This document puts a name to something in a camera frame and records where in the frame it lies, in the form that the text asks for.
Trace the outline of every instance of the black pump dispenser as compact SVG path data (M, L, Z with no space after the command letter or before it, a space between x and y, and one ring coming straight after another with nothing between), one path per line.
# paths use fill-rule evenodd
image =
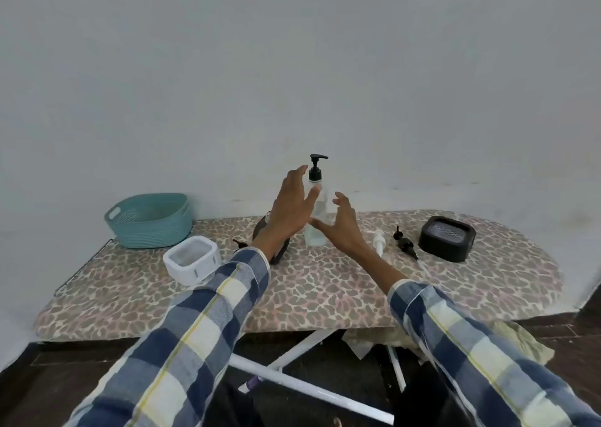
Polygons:
M311 162L313 167L309 170L309 180L312 182L319 182L321 180L321 169L317 167L317 162L320 158L327 159L325 155L311 154Z

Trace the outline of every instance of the hand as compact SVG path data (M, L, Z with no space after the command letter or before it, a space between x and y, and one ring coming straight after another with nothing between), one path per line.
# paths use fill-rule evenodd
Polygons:
M274 201L267 226L252 242L252 245L261 249L268 259L280 248L283 241L303 229L311 216L321 185L316 184L305 198L302 177L306 168L307 165L303 165L288 172Z
M359 230L357 214L350 206L349 198L339 191L335 194L332 202L338 205L338 213L334 224L327 225L317 218L310 218L309 224L324 233L334 247L355 259L360 253L370 250L370 247Z

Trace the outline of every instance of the teal plastic basket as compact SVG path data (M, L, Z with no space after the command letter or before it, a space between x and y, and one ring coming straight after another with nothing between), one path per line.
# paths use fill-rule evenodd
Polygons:
M148 193L115 204L105 221L128 249L156 249L183 241L192 214L182 193Z

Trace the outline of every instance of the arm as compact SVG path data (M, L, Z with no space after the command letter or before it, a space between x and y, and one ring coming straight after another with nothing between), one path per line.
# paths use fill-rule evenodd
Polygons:
M240 329L269 282L269 259L306 224L319 189L305 199L306 166L290 171L269 224L208 282L179 295L161 323L103 376L68 427L198 425Z
M599 417L544 366L462 313L435 287L406 279L363 240L349 199L336 193L334 225L312 218L374 279L393 315L438 370L455 399L487 427L592 426Z

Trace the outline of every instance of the white square container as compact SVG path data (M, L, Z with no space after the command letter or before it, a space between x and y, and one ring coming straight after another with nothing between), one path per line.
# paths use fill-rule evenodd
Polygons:
M187 287L198 285L221 266L217 244L203 236L192 236L163 255L169 275Z

